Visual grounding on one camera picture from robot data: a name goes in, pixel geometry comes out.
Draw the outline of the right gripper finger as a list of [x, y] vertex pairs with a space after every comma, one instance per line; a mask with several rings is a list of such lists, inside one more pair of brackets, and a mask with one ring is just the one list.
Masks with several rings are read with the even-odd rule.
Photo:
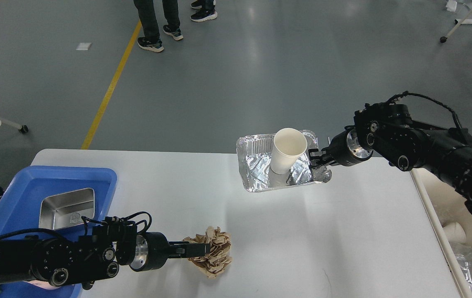
[[319, 168], [333, 163], [333, 156], [327, 152], [328, 148], [309, 150], [310, 168]]

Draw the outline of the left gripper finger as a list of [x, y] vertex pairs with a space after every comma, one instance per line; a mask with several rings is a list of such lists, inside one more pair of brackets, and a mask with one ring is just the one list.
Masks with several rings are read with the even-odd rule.
[[198, 258], [207, 256], [211, 251], [209, 243], [168, 242], [168, 258]]

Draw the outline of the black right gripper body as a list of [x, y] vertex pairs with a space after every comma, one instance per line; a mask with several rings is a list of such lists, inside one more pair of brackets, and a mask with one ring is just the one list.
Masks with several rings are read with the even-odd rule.
[[354, 127], [345, 130], [331, 139], [329, 155], [332, 158], [331, 166], [354, 166], [372, 158], [374, 151], [361, 146]]

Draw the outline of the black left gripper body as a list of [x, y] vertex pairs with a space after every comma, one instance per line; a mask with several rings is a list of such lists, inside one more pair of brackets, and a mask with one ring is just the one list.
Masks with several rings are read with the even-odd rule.
[[135, 272], [160, 269], [170, 257], [170, 244], [160, 232], [136, 236], [135, 255], [129, 267]]

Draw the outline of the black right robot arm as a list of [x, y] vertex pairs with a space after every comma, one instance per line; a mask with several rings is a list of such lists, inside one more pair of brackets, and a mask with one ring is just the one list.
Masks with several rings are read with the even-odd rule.
[[328, 147], [308, 150], [311, 167], [353, 166], [378, 153], [400, 171], [424, 168], [436, 175], [466, 198], [472, 215], [472, 136], [451, 108], [451, 128], [413, 120], [407, 106], [397, 103], [409, 95], [405, 91], [355, 111], [354, 124]]

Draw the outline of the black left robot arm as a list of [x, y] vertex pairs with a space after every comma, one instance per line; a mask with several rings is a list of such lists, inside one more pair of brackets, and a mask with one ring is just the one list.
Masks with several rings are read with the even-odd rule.
[[121, 266], [135, 272], [160, 269], [168, 259], [207, 256], [208, 243], [170, 242], [149, 232], [151, 219], [82, 217], [84, 234], [72, 241], [46, 228], [0, 235], [0, 284], [42, 281], [53, 287], [81, 284], [90, 290], [99, 280], [117, 276]]

